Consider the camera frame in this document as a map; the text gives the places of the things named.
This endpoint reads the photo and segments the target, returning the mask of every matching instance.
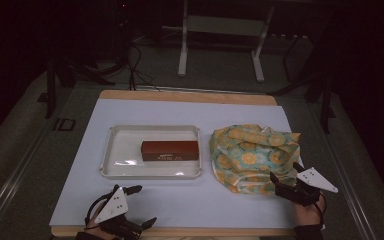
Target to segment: folded cloth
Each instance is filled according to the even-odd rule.
[[[274,194],[273,172],[280,182],[294,186],[300,133],[274,131],[256,124],[215,130],[210,153],[217,180],[235,193]]]

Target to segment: brown box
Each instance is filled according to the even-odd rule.
[[[144,161],[188,161],[199,159],[198,141],[143,141]]]

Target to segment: table leg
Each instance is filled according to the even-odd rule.
[[[183,27],[182,27],[182,50],[180,51],[180,61],[179,61],[179,77],[184,77],[186,75],[186,63],[188,60],[188,44],[187,44],[187,35],[188,35],[188,0],[183,1]]]
[[[266,24],[263,24],[257,48],[251,51],[251,57],[252,57],[252,62],[254,63],[254,71],[255,71],[255,77],[257,78],[257,82],[264,82],[264,75],[263,75],[263,70],[261,68],[261,62],[260,62],[260,53],[261,53],[261,49],[263,48],[264,40],[266,39],[266,36],[267,36],[267,30],[270,26],[270,21],[273,16],[273,12],[274,12],[274,6],[270,7],[269,13],[266,18]]]

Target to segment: table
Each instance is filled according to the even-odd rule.
[[[221,17],[198,16],[188,14],[188,0],[183,1],[183,25],[182,25],[182,49],[180,52],[178,75],[186,75],[186,64],[188,56],[187,34],[189,31],[236,34],[244,36],[258,36],[258,44],[251,51],[252,62],[254,65],[255,76],[258,82],[264,81],[263,70],[260,63],[260,53],[267,36],[274,6],[267,9],[264,20],[251,19],[231,19]]]
[[[74,236],[82,231],[83,218],[96,198],[109,192],[114,184],[139,184],[143,190],[127,197],[130,210],[126,216],[139,221],[158,217],[154,227],[142,236],[292,235],[294,221],[289,201],[276,196],[233,194],[213,176],[209,152],[205,151],[212,131],[251,121],[290,131],[282,107],[276,106],[270,96],[103,91],[52,216],[52,233]],[[189,180],[117,181],[101,176],[98,169],[108,127],[132,123],[198,126],[203,143],[201,176]]]

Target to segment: patterned towel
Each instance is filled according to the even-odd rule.
[[[274,194],[270,171],[280,182],[294,186],[300,133],[276,132],[255,124],[215,130],[210,139],[214,174],[235,193]]]

